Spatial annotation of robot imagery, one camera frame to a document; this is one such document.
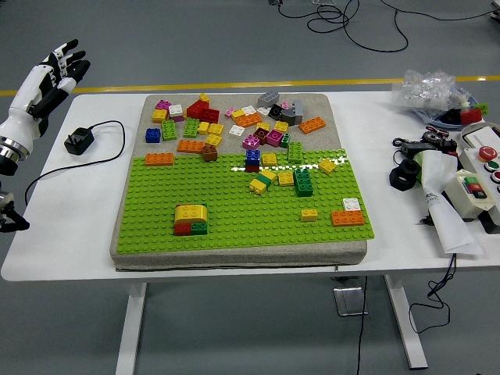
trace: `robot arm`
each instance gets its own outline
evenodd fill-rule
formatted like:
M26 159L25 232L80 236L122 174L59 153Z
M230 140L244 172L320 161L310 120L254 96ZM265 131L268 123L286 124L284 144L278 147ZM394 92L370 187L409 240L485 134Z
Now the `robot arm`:
M87 72L90 63L82 59L85 51L68 53L77 45L75 39L51 52L30 71L18 90L9 117L0 124L0 175L14 175L17 162L33 151L33 140L47 130L48 115L64 102ZM7 219L14 223L5 223ZM0 232L28 227L29 223L14 210L13 195L0 190Z

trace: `yellow lego brick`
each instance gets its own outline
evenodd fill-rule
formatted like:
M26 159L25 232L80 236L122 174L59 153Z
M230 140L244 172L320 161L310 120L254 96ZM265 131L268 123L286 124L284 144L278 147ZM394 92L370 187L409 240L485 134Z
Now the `yellow lego brick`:
M284 121L277 121L274 124L274 129L280 131L281 133L285 134L288 130L288 124L285 123Z
M209 127L209 134L222 135L222 130L224 130L224 125L221 123L212 123Z
M198 125L198 134L207 135L208 130L209 130L209 123L203 122Z
M261 195L264 191L266 191L266 189L266 184L260 182L256 178L250 182L250 191L254 191L258 195Z
M294 186L294 174L292 172L282 172L278 174L280 186Z
M260 174L262 174L264 177L269 178L271 180L271 183L276 181L276 179L278 178L278 176L274 172L271 172L270 170L261 170Z
M203 205L179 205L175 208L174 224L208 223L209 213Z
M165 109L155 109L152 120L153 123L162 123L162 121L168 120L167 117L168 112Z
M239 109L238 111L234 111L233 113L231 113L231 118L233 120L235 120L237 117L244 116L244 115L245 115L245 112L243 112L243 109Z
M207 95L207 94L205 94L204 92L202 92L202 93L200 94L200 100L201 100L202 102L207 102L207 103L209 103L209 104L210 104L210 98L209 98L209 97L208 97L208 95Z
M318 211L315 209L303 209L300 212L300 221L316 221L318 220Z
M266 129L271 130L271 126L268 123L257 123L256 129Z
M215 134L210 134L207 138L205 143L208 143L209 145L213 145L217 147L220 145L220 142L222 141L222 137L219 137L218 135Z
M276 159L276 154L262 154L262 165L263 166L277 166L278 161Z
M335 168L337 168L337 164L332 162L329 159L323 160L320 164L318 164L318 167L320 170L322 170L326 174L330 174L334 171Z

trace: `white lego brick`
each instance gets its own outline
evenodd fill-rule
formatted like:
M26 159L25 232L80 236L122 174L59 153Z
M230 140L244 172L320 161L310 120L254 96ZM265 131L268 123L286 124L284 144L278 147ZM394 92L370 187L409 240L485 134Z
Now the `white lego brick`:
M240 137L245 131L244 127L239 127L238 125L233 125L233 127L229 130L229 134L234 134Z
M344 198L342 203L345 211L359 211L361 209L357 198Z

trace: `orange lego brick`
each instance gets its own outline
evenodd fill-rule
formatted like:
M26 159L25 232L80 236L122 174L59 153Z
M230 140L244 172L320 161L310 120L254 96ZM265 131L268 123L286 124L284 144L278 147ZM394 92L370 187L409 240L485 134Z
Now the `orange lego brick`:
M253 113L252 115L239 116L234 119L234 122L239 127L251 127L257 123L261 123L263 118L258 113Z
M145 166L172 166L173 165L173 153L161 153L161 154L146 154L144 159Z
M315 117L314 119L301 123L298 128L302 131L302 133L309 134L315 130L325 127L326 125L327 123L325 123L321 117Z
M181 139L177 145L177 152L201 154L204 145L204 141L186 141L185 139Z
M356 211L332 211L331 223L334 227L350 227L353 225L363 225L365 218L363 213Z

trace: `red lego brick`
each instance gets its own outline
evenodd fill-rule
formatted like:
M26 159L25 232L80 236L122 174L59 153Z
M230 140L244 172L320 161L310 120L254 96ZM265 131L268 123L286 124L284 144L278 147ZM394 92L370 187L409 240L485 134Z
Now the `red lego brick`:
M365 218L363 213L356 211L332 211L331 223L334 227L350 227L353 225L363 225Z
M161 153L161 154L146 154L144 160L145 166L172 166L173 165L173 154L172 153Z
M200 112L200 121L205 121L207 123L218 123L219 122L219 111L217 109L204 108Z
M463 109L460 111L460 120L462 125L469 125L470 123L477 123L483 119L481 110L478 108Z

